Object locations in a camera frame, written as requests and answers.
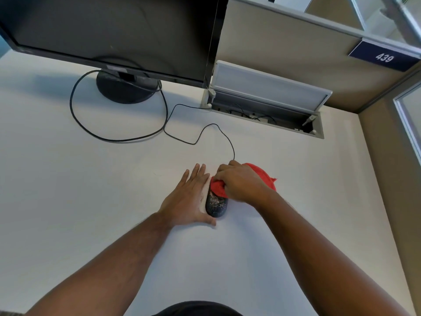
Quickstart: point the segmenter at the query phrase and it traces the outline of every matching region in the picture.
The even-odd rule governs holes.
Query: hand
[[[188,225],[191,223],[207,223],[216,225],[216,219],[199,210],[202,189],[209,178],[205,174],[206,165],[196,164],[189,180],[189,170],[183,174],[176,189],[163,201],[158,213],[164,215],[171,225]]]
[[[219,166],[214,179],[225,182],[225,193],[229,198],[254,207],[272,192],[250,166],[241,165],[235,160],[230,161],[229,165]]]

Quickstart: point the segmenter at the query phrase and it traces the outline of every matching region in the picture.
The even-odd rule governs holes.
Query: computer monitor
[[[150,97],[158,79],[208,87],[227,4],[0,0],[0,35],[18,52],[103,69],[99,90],[114,101],[133,103]],[[151,91],[125,88],[108,73]],[[126,97],[126,91],[133,93]]]

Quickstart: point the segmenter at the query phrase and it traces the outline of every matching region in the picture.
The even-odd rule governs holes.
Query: person
[[[155,255],[176,225],[215,218],[200,212],[209,178],[196,164],[183,174],[158,212],[111,244],[87,265],[46,294],[27,316],[121,316],[142,285]],[[221,165],[215,176],[229,198],[253,206],[277,239],[304,294],[319,315],[408,316],[408,313],[330,243],[247,165]],[[180,303],[159,315],[239,315],[209,302]]]

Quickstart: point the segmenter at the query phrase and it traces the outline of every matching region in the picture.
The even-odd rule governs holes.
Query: monitor base
[[[99,72],[96,77],[96,85],[98,90],[103,96],[107,99],[112,100],[116,103],[121,104],[135,104],[146,101],[152,97],[156,90],[158,89],[158,80],[151,79],[147,77],[140,77],[137,75],[132,75],[128,73],[116,72],[112,70],[103,70],[106,72]],[[148,90],[143,90],[141,88],[136,88],[130,84],[127,84],[127,81],[134,85],[138,85]]]

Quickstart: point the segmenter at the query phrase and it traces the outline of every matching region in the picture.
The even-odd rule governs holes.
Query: number sign
[[[397,49],[392,50],[390,47],[365,39],[361,40],[349,56],[401,72],[407,71],[420,61],[415,55],[405,54]]]

